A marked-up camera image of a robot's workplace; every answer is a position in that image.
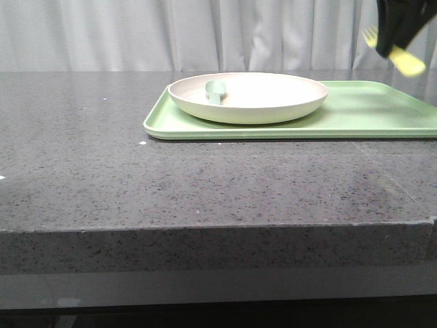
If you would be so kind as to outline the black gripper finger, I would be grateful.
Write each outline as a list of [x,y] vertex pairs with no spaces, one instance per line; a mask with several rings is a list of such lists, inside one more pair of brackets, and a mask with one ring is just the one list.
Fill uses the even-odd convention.
[[376,52],[387,58],[394,47],[406,50],[416,35],[436,16],[435,0],[377,0]]

